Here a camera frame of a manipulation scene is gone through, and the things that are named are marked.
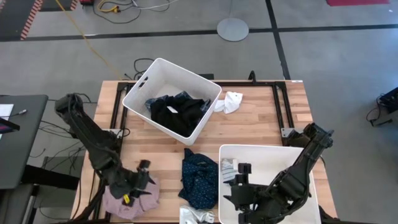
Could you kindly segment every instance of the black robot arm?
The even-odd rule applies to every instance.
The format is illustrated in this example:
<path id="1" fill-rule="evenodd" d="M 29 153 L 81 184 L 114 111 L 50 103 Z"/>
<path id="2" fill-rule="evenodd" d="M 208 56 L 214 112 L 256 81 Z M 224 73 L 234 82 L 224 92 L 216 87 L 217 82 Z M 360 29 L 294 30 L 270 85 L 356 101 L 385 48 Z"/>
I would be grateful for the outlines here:
<path id="1" fill-rule="evenodd" d="M 86 147 L 92 167 L 106 184 L 114 198 L 125 194 L 139 196 L 149 178 L 149 161 L 141 161 L 137 172 L 122 167 L 119 158 L 121 141 L 111 131 L 103 131 L 85 112 L 77 94 L 68 94 L 55 103 L 55 112 L 70 127 L 72 137 Z"/>
<path id="2" fill-rule="evenodd" d="M 239 214 L 239 224 L 279 223 L 287 215 L 301 208 L 310 196 L 309 173 L 323 150 L 331 147 L 330 136 L 316 124 L 309 124 L 299 134 L 292 131 L 288 144 L 300 144 L 304 150 L 292 166 L 280 172 L 270 185 L 257 185 L 248 182 L 251 164 L 239 164 L 235 179 L 231 184 L 230 200 Z"/>

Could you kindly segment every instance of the butcher block tabletop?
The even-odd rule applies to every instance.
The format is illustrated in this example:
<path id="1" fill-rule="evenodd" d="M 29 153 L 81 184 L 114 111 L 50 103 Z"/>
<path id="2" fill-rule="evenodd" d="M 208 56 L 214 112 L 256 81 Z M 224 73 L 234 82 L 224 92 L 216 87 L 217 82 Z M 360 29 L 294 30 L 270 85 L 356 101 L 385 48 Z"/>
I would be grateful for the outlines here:
<path id="1" fill-rule="evenodd" d="M 98 105 L 94 117 L 95 123 L 101 128 L 109 128 L 114 108 L 114 101 L 119 81 L 104 81 L 99 94 Z M 226 82 L 250 82 L 247 80 L 226 80 Z M 285 81 L 289 96 L 290 108 L 296 128 L 304 128 L 312 122 L 310 107 L 302 82 Z M 121 223 L 165 223 L 179 222 L 179 208 L 188 202 L 178 197 L 182 189 L 182 160 L 183 150 L 189 147 L 194 153 L 201 153 L 218 162 L 218 151 L 223 144 L 255 144 L 264 146 L 281 146 L 280 130 L 275 111 L 274 95 L 269 86 L 223 86 L 220 99 L 224 99 L 227 91 L 243 93 L 243 100 L 239 109 L 231 114 L 213 113 L 192 146 L 185 146 L 176 139 L 149 125 L 132 111 L 127 112 L 126 128 L 131 133 L 123 139 L 121 161 L 123 167 L 136 170 L 141 159 L 151 161 L 150 174 L 160 180 L 160 205 L 154 210 L 147 211 L 143 217 L 135 220 L 124 220 L 116 215 L 111 216 L 111 222 Z M 285 126 L 285 113 L 282 93 L 279 93 Z M 123 105 L 120 102 L 116 127 L 119 127 Z M 333 198 L 330 192 L 325 166 L 319 160 L 313 168 L 315 188 L 318 203 L 332 217 L 337 217 Z M 88 205 L 91 197 L 97 191 L 99 178 L 94 177 L 86 152 L 83 169 L 81 171 L 81 199 L 79 202 L 79 188 L 76 192 L 72 214 L 78 208 L 77 216 Z M 218 221 L 218 207 L 213 209 Z M 105 210 L 101 207 L 100 218 L 104 218 Z"/>

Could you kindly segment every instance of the cloth pile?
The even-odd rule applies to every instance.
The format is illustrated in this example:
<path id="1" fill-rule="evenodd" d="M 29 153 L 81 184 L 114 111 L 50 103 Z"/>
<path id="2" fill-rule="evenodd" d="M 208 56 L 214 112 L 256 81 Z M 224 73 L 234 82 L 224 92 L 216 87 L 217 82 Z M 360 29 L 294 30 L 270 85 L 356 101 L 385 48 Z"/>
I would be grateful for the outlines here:
<path id="1" fill-rule="evenodd" d="M 214 112 L 221 112 L 229 114 L 236 111 L 242 102 L 243 94 L 235 92 L 226 92 L 224 100 L 218 100 L 214 108 Z"/>
<path id="2" fill-rule="evenodd" d="M 184 137 L 192 134 L 210 105 L 211 100 L 193 99 L 186 91 L 145 102 L 153 121 Z"/>
<path id="3" fill-rule="evenodd" d="M 214 213 L 206 210 L 196 210 L 188 205 L 180 207 L 180 224 L 197 224 L 207 222 L 214 222 Z"/>
<path id="4" fill-rule="evenodd" d="M 145 188 L 145 191 L 150 194 L 143 194 L 139 198 L 135 198 L 132 207 L 123 205 L 123 197 L 119 199 L 114 198 L 109 191 L 109 186 L 106 186 L 102 198 L 105 210 L 121 218 L 132 220 L 133 218 L 142 216 L 147 210 L 157 208 L 159 206 L 159 180 L 156 178 L 151 179 L 155 184 L 148 182 Z"/>
<path id="5" fill-rule="evenodd" d="M 211 209 L 218 201 L 218 164 L 202 154 L 184 149 L 182 161 L 183 189 L 179 197 L 184 198 L 194 209 Z"/>
<path id="6" fill-rule="evenodd" d="M 222 159 L 221 160 L 221 173 L 223 175 L 224 182 L 235 179 L 235 175 L 239 174 L 238 160 Z"/>

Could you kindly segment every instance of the gray floor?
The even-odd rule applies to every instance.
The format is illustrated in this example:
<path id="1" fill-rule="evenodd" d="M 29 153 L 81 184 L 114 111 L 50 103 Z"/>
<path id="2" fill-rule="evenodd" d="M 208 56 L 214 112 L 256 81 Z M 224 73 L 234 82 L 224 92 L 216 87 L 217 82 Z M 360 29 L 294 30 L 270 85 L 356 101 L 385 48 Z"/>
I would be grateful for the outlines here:
<path id="1" fill-rule="evenodd" d="M 232 15 L 250 28 L 271 26 L 265 1 L 233 1 Z M 398 23 L 397 1 L 391 2 L 355 7 L 330 7 L 320 0 L 273 0 L 272 4 L 279 27 L 314 27 Z M 86 34 L 115 34 L 215 30 L 228 12 L 227 0 L 179 0 L 166 12 L 143 11 L 137 21 L 126 25 L 110 24 L 80 7 L 71 15 Z M 128 19 L 133 13 L 115 19 Z M 77 34 L 62 12 L 39 12 L 29 37 Z M 280 38 L 291 78 L 305 83 L 315 122 L 335 130 L 335 145 L 325 152 L 325 160 L 338 216 L 357 222 L 396 223 L 397 125 L 373 128 L 365 116 L 375 107 L 377 96 L 398 86 L 398 29 L 289 32 L 281 33 Z M 196 73 L 214 73 L 217 79 L 246 79 L 250 70 L 261 79 L 283 79 L 272 33 L 249 34 L 236 43 L 217 35 L 187 35 L 96 39 L 91 44 L 127 74 L 134 73 L 132 63 L 137 58 L 162 57 Z M 52 99 L 82 92 L 95 101 L 101 82 L 117 79 L 83 40 L 0 42 L 0 68 L 0 94 L 44 93 Z M 86 109 L 92 116 L 95 105 L 86 105 Z M 48 103 L 44 120 L 63 124 L 53 112 L 53 102 Z M 40 166 L 44 156 L 53 156 L 74 142 L 39 133 L 32 155 L 43 148 L 46 151 L 30 158 L 29 164 Z M 57 156 L 68 156 L 68 152 Z M 51 201 L 49 194 L 51 189 L 44 189 L 39 199 Z M 68 217 L 70 194 L 73 192 L 58 194 L 65 200 L 46 205 L 43 212 Z M 37 213 L 35 223 L 49 222 Z"/>

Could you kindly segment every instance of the white storage bin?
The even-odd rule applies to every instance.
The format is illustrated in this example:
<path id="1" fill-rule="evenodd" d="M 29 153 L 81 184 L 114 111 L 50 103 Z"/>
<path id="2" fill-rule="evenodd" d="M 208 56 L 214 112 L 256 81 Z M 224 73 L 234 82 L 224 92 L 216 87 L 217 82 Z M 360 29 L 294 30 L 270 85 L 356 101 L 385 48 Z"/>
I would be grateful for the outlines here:
<path id="1" fill-rule="evenodd" d="M 220 163 L 222 159 L 237 159 L 238 163 L 251 164 L 249 182 L 251 184 L 269 185 L 276 175 L 290 167 L 301 153 L 299 147 L 282 146 L 251 146 L 222 145 L 220 147 Z M 223 183 L 221 166 L 219 166 L 218 182 L 218 217 L 222 224 L 238 224 L 238 214 L 235 206 L 224 195 L 231 195 L 231 187 Z M 317 194 L 312 172 L 310 173 L 310 193 L 307 202 L 291 215 L 281 221 L 281 224 L 321 224 Z"/>
<path id="2" fill-rule="evenodd" d="M 145 84 L 139 87 L 147 77 L 148 80 Z M 150 98 L 164 95 L 175 96 L 182 91 L 186 91 L 194 99 L 211 100 L 210 108 L 202 117 L 191 136 L 187 138 L 151 120 L 150 111 L 145 107 L 145 102 Z M 220 93 L 221 87 L 219 85 L 178 65 L 158 58 L 124 97 L 123 105 L 149 124 L 190 146 L 195 142 L 200 131 L 209 120 Z"/>

